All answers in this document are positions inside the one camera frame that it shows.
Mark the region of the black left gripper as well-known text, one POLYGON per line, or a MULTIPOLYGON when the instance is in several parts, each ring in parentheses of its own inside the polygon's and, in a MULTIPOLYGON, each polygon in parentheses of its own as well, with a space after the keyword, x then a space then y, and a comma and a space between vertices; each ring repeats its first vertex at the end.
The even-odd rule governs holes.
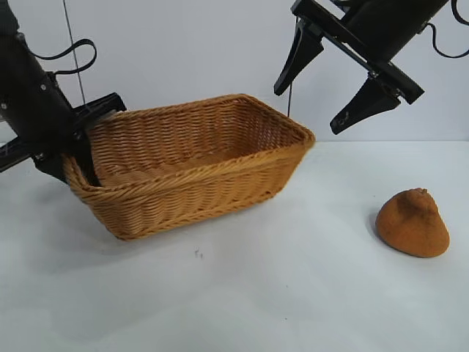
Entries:
POLYGON ((23 34, 1 36, 1 116, 16 134, 1 147, 1 170, 30 158, 36 169, 68 184, 62 158, 71 156, 87 182, 101 187, 87 131, 126 106, 113 92, 72 107, 58 75, 42 69, 23 34))

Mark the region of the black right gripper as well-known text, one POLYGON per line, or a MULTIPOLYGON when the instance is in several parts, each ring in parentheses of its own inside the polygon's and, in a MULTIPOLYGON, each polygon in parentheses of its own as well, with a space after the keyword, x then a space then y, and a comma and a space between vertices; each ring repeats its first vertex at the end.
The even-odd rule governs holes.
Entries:
POLYGON ((282 95, 319 54, 327 39, 366 69, 369 77, 352 100, 332 119, 337 135, 376 114, 395 109, 404 98, 412 104, 424 91, 392 59, 446 5, 445 1, 335 1, 337 18, 318 1, 296 1, 298 19, 289 55, 274 93, 282 95))

